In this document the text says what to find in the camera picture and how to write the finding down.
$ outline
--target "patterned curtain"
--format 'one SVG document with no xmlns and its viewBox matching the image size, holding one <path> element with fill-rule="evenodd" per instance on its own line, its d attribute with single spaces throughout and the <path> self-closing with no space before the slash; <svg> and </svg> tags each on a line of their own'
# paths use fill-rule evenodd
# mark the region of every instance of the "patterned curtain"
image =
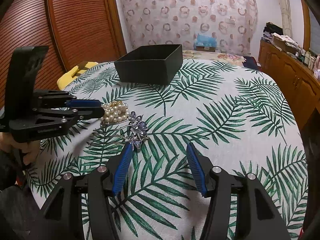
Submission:
<svg viewBox="0 0 320 240">
<path fill-rule="evenodd" d="M 198 34 L 217 39 L 224 53 L 248 55 L 257 25 L 256 0 L 122 0 L 132 48 L 182 44 Z"/>
</svg>

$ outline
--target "table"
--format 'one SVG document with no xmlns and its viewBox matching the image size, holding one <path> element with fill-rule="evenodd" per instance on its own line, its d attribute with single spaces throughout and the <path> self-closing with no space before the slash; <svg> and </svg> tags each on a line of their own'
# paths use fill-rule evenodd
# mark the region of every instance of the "table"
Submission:
<svg viewBox="0 0 320 240">
<path fill-rule="evenodd" d="M 297 238 L 307 205 L 307 166 L 300 133 L 268 75 L 225 62 L 184 59 L 168 87 L 121 83 L 112 62 L 98 64 L 66 90 L 78 98 L 122 100 L 143 114 L 149 139 L 133 154 L 120 195 L 110 198 L 120 239 L 199 239 L 210 199 L 196 191 L 185 149 L 192 141 L 230 174 L 253 172 Z M 41 207 L 66 172 L 86 174 L 121 151 L 110 144 L 118 125 L 90 137 L 100 120 L 80 121 L 66 136 L 46 139 L 27 179 Z M 100 145 L 89 144 L 92 140 Z M 83 224 L 91 238 L 87 196 Z M 228 237 L 233 239 L 236 198 Z"/>
</svg>

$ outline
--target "open black box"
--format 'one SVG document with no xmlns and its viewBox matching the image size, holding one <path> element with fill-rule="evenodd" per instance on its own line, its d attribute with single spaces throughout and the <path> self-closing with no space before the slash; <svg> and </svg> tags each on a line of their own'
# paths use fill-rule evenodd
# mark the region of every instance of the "open black box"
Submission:
<svg viewBox="0 0 320 240">
<path fill-rule="evenodd" d="M 181 44 L 141 46 L 115 61 L 121 82 L 169 85 L 183 62 Z"/>
</svg>

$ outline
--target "metal screw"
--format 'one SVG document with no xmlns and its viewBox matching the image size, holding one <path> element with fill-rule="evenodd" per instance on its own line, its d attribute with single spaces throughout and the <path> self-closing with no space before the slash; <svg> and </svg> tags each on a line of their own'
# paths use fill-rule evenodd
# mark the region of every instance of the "metal screw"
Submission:
<svg viewBox="0 0 320 240">
<path fill-rule="evenodd" d="M 99 172 L 105 172 L 107 170 L 107 167 L 106 166 L 100 166 L 100 167 L 98 167 L 98 171 Z"/>
<path fill-rule="evenodd" d="M 215 172 L 215 173 L 220 173 L 222 171 L 222 169 L 220 167 L 218 167 L 218 166 L 214 166 L 212 168 L 212 171 Z"/>
<path fill-rule="evenodd" d="M 256 179 L 256 175 L 254 175 L 253 173 L 248 173 L 247 176 L 248 176 L 248 179 L 251 179 L 251 180 Z"/>
<path fill-rule="evenodd" d="M 66 173 L 66 174 L 63 175 L 64 179 L 70 179 L 71 177 L 72 177 L 71 173 Z"/>
</svg>

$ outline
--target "blue gripper pad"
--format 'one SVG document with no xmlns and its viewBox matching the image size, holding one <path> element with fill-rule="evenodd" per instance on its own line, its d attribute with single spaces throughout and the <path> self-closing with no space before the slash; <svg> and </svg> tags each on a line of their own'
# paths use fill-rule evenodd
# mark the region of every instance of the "blue gripper pad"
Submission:
<svg viewBox="0 0 320 240">
<path fill-rule="evenodd" d="M 207 193 L 207 187 L 205 186 L 205 175 L 201 168 L 201 165 L 198 161 L 198 153 L 193 150 L 191 146 L 192 143 L 187 145 L 187 159 L 193 179 L 196 183 L 197 190 L 201 193 L 202 196 L 205 196 Z"/>
<path fill-rule="evenodd" d="M 121 161 L 114 174 L 114 182 L 112 186 L 112 193 L 116 196 L 122 189 L 125 177 L 128 173 L 128 168 L 132 159 L 133 146 L 132 143 L 128 143 L 126 149 L 124 150 Z"/>
<path fill-rule="evenodd" d="M 72 99 L 66 103 L 66 107 L 96 107 L 101 106 L 99 100 L 94 99 Z"/>
</svg>

